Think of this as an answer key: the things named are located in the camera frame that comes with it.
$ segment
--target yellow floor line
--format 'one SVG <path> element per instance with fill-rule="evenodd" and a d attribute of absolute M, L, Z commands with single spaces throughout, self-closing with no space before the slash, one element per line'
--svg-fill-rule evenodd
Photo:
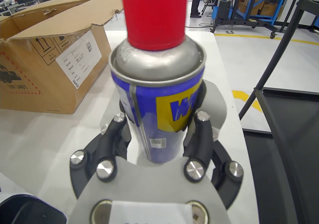
<path fill-rule="evenodd" d="M 235 99 L 240 99 L 246 102 L 248 100 L 249 95 L 242 91 L 233 91 L 233 96 Z M 252 107 L 257 109 L 258 111 L 262 112 L 259 102 L 255 100 L 252 104 Z"/>
<path fill-rule="evenodd" d="M 233 36 L 233 37 L 244 37 L 244 38 L 270 39 L 270 37 L 268 37 L 268 36 L 243 35 L 243 34 L 215 34 L 215 36 Z M 281 38 L 275 37 L 274 40 L 281 40 Z M 292 39 L 291 41 L 319 45 L 319 42 L 309 42 L 309 41 L 296 40 L 296 39 Z"/>

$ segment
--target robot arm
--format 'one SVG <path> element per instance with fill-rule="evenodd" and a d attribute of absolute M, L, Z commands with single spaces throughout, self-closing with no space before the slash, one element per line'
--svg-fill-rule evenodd
<path fill-rule="evenodd" d="M 227 209 L 240 190 L 243 169 L 217 140 L 226 117 L 225 111 L 219 117 L 213 114 L 226 106 L 221 95 L 221 103 L 212 104 L 210 99 L 218 99 L 218 93 L 213 83 L 201 84 L 188 122 L 183 157 L 157 167 L 141 167 L 126 160 L 131 133 L 120 102 L 121 112 L 71 156 L 71 182 L 78 201 L 69 223 L 86 223 L 88 218 L 97 223 L 101 216 L 109 220 L 113 201 L 190 203 L 193 214 L 203 218 L 199 223 L 208 223 L 209 216 L 214 216 L 214 223 L 230 223 Z M 206 176 L 210 160 L 215 165 L 212 179 Z"/>

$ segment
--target un 3481 marking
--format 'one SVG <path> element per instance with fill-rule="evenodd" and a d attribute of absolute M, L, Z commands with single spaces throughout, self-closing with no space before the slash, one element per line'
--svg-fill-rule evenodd
<path fill-rule="evenodd" d="M 17 84 L 17 85 L 7 84 L 7 86 L 11 89 L 28 89 L 25 85 L 22 85 L 22 84 Z"/>

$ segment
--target arrow symbol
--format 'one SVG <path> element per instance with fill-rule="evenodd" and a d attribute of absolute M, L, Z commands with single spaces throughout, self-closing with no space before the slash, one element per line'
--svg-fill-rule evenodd
<path fill-rule="evenodd" d="M 45 42 L 45 44 L 47 45 L 47 49 L 44 49 L 43 45 L 41 44 L 40 40 L 38 38 L 35 38 L 35 41 L 38 42 L 41 46 L 41 48 L 43 49 L 43 52 L 46 52 L 47 50 L 51 49 L 51 46 L 49 46 L 49 44 L 46 42 L 46 40 L 44 38 L 42 38 Z"/>

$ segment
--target can rim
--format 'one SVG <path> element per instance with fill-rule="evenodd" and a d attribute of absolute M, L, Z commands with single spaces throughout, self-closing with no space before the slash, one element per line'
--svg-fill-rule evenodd
<path fill-rule="evenodd" d="M 196 47 L 198 49 L 198 51 L 200 52 L 200 55 L 202 55 L 201 57 L 201 63 L 197 66 L 196 69 L 194 69 L 193 71 L 191 71 L 189 74 L 186 74 L 184 76 L 175 78 L 175 79 L 171 79 L 171 80 L 166 80 L 166 81 L 143 81 L 143 80 L 138 80 L 138 79 L 134 79 L 131 77 L 128 77 L 124 74 L 121 74 L 113 65 L 113 62 L 115 60 L 115 56 L 116 56 L 116 51 L 117 48 L 116 47 L 114 50 L 111 51 L 110 56 L 108 58 L 108 64 L 110 65 L 111 71 L 118 77 L 120 78 L 122 81 L 124 82 L 128 82 L 130 84 L 134 84 L 134 85 L 142 85 L 142 86 L 149 86 L 149 87 L 162 87 L 162 86 L 167 86 L 167 85 L 171 85 L 171 84 L 178 84 L 181 83 L 185 80 L 188 80 L 190 78 L 195 77 L 197 74 L 199 74 L 201 72 L 201 70 L 204 68 L 205 66 L 205 62 L 206 62 L 206 51 L 204 50 L 204 48 L 199 45 L 197 42 L 195 42 L 194 40 L 192 40 L 195 44 Z"/>

